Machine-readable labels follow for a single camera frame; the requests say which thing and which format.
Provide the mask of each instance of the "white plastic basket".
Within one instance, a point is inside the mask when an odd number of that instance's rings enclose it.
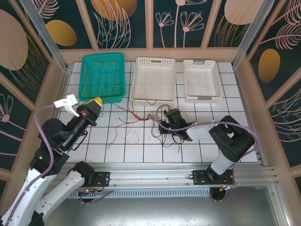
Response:
[[[222,99],[221,80],[214,60],[184,60],[185,102],[217,103]]]
[[[175,101],[175,59],[138,57],[130,100],[134,105],[172,105]]]

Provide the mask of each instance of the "orange circle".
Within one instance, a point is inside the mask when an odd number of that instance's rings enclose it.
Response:
[[[137,0],[91,0],[91,3],[99,15],[113,21],[124,19],[122,9],[127,17],[133,15],[137,9]]]

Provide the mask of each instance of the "gray floor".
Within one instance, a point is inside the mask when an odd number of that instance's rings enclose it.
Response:
[[[68,199],[46,226],[275,226],[264,187],[233,189],[223,202],[207,197],[104,199],[90,206]]]

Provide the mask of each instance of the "metal base plate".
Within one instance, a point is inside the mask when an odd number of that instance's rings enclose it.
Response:
[[[212,181],[207,176],[207,170],[194,170],[192,172],[194,185],[224,185],[228,184],[227,179],[233,182],[232,170],[226,170],[216,181]]]
[[[83,187],[99,187],[98,180],[100,180],[104,187],[108,187],[110,183],[110,172],[95,172],[93,181],[89,185],[84,183]]]

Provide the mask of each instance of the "red wire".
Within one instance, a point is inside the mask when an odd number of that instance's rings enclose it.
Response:
[[[102,186],[102,190],[101,190],[101,191],[103,191],[103,184],[102,184],[102,182],[100,181],[100,179],[98,179],[98,178],[95,178],[94,180],[98,181],[99,185],[101,185],[101,186]]]
[[[226,180],[227,180],[227,182],[228,182],[229,184],[233,184],[233,182],[230,181],[226,176],[224,176],[224,178],[226,178]]]

